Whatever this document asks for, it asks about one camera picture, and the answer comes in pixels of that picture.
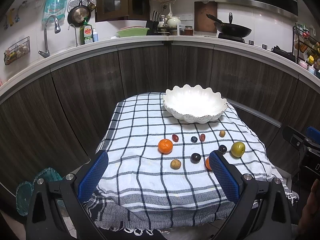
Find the screw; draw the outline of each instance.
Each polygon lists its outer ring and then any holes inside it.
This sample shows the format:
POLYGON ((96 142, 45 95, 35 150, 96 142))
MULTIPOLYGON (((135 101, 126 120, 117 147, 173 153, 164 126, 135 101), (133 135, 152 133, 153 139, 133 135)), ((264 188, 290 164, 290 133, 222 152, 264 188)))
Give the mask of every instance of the screw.
POLYGON ((44 179, 40 178, 37 180, 37 184, 41 185, 44 182, 44 179))
POLYGON ((279 178, 274 178, 273 180, 275 181, 276 184, 280 184, 281 183, 281 180, 279 178))
POLYGON ((248 174, 248 173, 244 174, 243 177, 244 177, 245 180, 251 180, 252 179, 252 176, 250 174, 248 174))
POLYGON ((72 173, 69 173, 68 175, 66 175, 66 180, 72 180, 74 177, 74 175, 72 173))

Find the sink faucet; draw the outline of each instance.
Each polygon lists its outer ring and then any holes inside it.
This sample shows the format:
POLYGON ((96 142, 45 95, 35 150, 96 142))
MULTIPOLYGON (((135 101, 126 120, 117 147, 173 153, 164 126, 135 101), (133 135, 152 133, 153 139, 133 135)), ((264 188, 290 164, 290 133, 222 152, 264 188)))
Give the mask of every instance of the sink faucet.
POLYGON ((75 25, 74 25, 73 23, 71 23, 71 24, 69 25, 69 27, 68 27, 68 30, 70 29, 70 26, 73 26, 73 27, 74 27, 74 29, 75 29, 76 47, 78 47, 78 46, 79 46, 79 44, 78 44, 78 39, 77 39, 77 31, 76 31, 76 27, 75 27, 75 25))
POLYGON ((50 15, 48 17, 47 21, 45 22, 45 27, 44 27, 45 52, 39 50, 39 54, 44 58, 47 58, 47 57, 50 56, 50 52, 49 52, 49 49, 48 49, 48 39, 47 39, 47 25, 48 25, 48 22, 49 22, 50 18, 54 19, 54 33, 57 34, 57 33, 59 33, 61 31, 61 28, 60 28, 60 25, 59 25, 57 17, 55 15, 50 15))

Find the small potato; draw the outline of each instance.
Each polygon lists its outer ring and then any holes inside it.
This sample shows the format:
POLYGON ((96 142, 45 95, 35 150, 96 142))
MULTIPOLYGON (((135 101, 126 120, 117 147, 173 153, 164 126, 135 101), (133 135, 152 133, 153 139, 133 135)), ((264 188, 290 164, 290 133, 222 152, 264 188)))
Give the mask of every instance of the small potato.
POLYGON ((172 162, 170 163, 170 167, 173 168, 174 170, 178 170, 181 167, 181 161, 174 159, 172 160, 172 162))

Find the cutting board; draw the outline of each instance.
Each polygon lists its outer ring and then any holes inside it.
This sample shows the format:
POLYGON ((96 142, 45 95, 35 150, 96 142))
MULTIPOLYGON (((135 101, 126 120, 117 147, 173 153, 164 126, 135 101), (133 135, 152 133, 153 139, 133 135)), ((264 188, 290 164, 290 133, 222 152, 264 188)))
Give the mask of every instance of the cutting board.
POLYGON ((214 21, 210 20, 206 14, 217 17, 216 2, 195 2, 195 28, 196 32, 217 33, 214 21))

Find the small yellow fruit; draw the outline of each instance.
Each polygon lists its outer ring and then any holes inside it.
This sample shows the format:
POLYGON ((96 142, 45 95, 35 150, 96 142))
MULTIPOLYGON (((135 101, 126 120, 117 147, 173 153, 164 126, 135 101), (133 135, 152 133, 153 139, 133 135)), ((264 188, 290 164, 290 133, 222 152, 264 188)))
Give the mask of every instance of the small yellow fruit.
POLYGON ((245 145, 243 142, 235 142, 231 146, 231 153, 234 157, 241 157, 244 154, 245 145))
POLYGON ((220 137, 224 137, 226 135, 226 132, 224 130, 221 130, 219 135, 220 135, 220 137))

